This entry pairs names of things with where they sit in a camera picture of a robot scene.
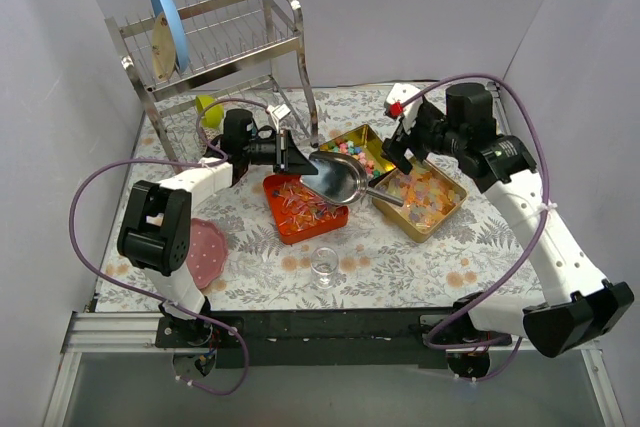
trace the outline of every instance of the brown tray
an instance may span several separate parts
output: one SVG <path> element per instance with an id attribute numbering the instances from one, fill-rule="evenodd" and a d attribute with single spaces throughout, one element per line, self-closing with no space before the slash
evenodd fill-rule
<path id="1" fill-rule="evenodd" d="M 395 165 L 382 157 L 382 140 L 368 124 L 361 125 L 321 144 L 318 150 L 330 151 L 334 145 L 349 140 L 353 142 L 354 147 L 360 147 L 368 159 L 373 160 L 374 169 L 378 170 L 381 175 L 395 169 Z"/>
<path id="2" fill-rule="evenodd" d="M 405 199 L 404 207 L 375 198 L 373 205 L 414 241 L 424 242 L 456 213 L 468 194 L 464 187 L 431 162 L 421 163 L 415 158 L 410 161 L 413 169 L 409 175 L 396 170 L 376 187 Z"/>

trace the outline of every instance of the dish rack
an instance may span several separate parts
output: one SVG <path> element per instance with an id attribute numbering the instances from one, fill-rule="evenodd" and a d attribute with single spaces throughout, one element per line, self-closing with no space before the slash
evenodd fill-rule
<path id="1" fill-rule="evenodd" d="M 160 109 L 156 102 L 266 61 L 270 64 L 268 75 L 218 89 L 212 95 L 216 99 L 246 95 L 272 105 L 284 102 L 304 137 L 312 147 L 318 146 L 318 113 L 307 74 L 302 9 L 298 0 L 285 1 L 292 15 L 287 15 L 275 0 L 185 0 L 178 14 L 188 40 L 189 65 L 183 73 L 176 66 L 163 80 L 154 76 L 152 68 L 153 13 L 149 11 L 144 19 L 138 15 L 133 23 L 125 18 L 123 26 L 113 17 L 105 19 L 122 67 L 170 160 L 197 161 L 202 155 L 194 128 L 195 100 Z M 308 128 L 274 75 L 273 59 L 294 51 L 309 108 Z"/>

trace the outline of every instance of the red tray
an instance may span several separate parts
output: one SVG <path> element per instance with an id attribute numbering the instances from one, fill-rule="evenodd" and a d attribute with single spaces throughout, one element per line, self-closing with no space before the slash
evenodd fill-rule
<path id="1" fill-rule="evenodd" d="M 300 176 L 291 175 L 270 175 L 262 182 L 264 193 L 267 196 L 267 202 L 271 208 L 271 214 L 276 221 L 276 227 L 280 234 L 280 240 L 287 245 L 292 245 L 303 240 L 310 239 L 317 235 L 325 234 L 340 227 L 347 225 L 349 220 L 349 209 L 346 206 L 339 207 L 335 218 L 327 216 L 326 219 L 316 221 L 317 223 L 311 227 L 302 230 L 296 230 L 296 227 L 291 227 L 292 224 L 284 224 L 287 218 L 293 217 L 292 213 L 284 213 L 284 201 L 283 197 L 274 196 L 273 191 L 285 182 L 299 182 Z"/>

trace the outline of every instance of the blue plate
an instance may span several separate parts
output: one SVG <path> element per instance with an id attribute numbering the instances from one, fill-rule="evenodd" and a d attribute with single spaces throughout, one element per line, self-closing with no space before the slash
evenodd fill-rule
<path id="1" fill-rule="evenodd" d="M 178 65 L 178 70 L 182 73 L 189 65 L 189 48 L 187 46 L 187 36 L 184 33 L 176 4 L 173 0 L 151 0 L 151 6 L 153 7 L 153 15 L 155 17 L 158 17 L 161 12 L 164 12 L 167 18 L 171 37 L 173 37 L 173 43 L 176 46 L 176 64 Z"/>

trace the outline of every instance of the gray floor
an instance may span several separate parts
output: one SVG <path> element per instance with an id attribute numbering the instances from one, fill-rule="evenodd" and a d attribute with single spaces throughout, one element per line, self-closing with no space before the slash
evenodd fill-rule
<path id="1" fill-rule="evenodd" d="M 257 367 L 228 398 L 176 382 L 170 362 L 168 354 L 84 354 L 65 425 L 603 425 L 574 351 L 554 360 L 521 352 L 476 386 L 411 366 Z M 237 375 L 214 371 L 206 382 L 223 388 Z"/>

